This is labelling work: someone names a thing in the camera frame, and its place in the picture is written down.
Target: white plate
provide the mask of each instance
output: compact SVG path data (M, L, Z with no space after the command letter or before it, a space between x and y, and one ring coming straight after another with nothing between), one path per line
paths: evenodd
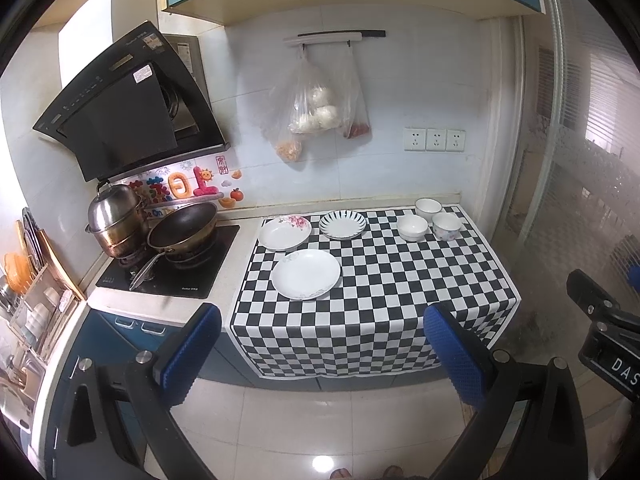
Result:
M334 240L350 240L364 231L367 220L355 211L332 211L320 219L320 232Z
M312 300L322 296L339 279L338 260L318 249L302 249L287 254L271 271L271 283L290 300Z
M311 234L311 222L299 215L269 220L258 233L258 241L270 251L288 251L298 247Z

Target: black and white tablecloth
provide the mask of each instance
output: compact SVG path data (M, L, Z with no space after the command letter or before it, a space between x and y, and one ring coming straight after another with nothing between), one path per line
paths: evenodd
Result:
M396 220L411 208L362 211L368 225L347 241L329 240L318 228L322 215L307 215L311 236L297 249L329 251L342 267L340 282L316 300L292 301L277 293L270 273L285 253L256 242L230 324L247 361L274 379L438 366L422 331L422 313L437 301L491 345L520 296L462 208L444 209L463 221L451 242L432 233L421 242L402 240Z

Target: plastic bag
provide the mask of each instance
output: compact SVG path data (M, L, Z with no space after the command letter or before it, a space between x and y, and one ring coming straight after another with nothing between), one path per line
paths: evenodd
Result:
M340 126L336 97L302 51L293 70L271 89L262 126L264 137L284 162L298 160L305 138Z
M371 131L369 115L360 86L360 78L353 59L353 49L346 44L342 59L337 64L340 67L338 86L341 94L340 106L342 120L340 131L347 139L353 139L368 134Z

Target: black glass cooktop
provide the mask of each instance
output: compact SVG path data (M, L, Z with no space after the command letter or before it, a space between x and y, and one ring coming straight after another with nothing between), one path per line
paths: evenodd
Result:
M160 258L152 269L153 277L142 282L134 292L205 299L209 295L216 275L239 229L238 225L217 227L215 243L207 250L210 258L194 269L177 269L175 264L169 262L165 257ZM120 262L113 260L96 285L117 290L129 290L132 277L144 263L145 261L142 261L133 267L124 268Z

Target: cabinet handle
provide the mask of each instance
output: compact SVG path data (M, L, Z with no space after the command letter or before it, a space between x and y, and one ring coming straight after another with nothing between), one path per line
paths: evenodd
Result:
M129 330L131 330L133 328L133 326L135 325L135 321L133 319L130 319L130 323L123 323L120 321L120 318L117 317L114 321L113 321L117 326L122 327L122 328L128 328Z
M69 375L69 379L74 378L74 374L76 373L76 368L78 368L78 363L80 362L80 355L76 358L76 364L74 364L74 369L71 370L71 375Z
M156 330L149 330L148 328L145 328L145 324L143 323L142 326L140 327L140 330L142 330L142 332L144 332L146 334L164 335L164 331L166 330L166 327L163 326L162 330L160 332L156 332Z

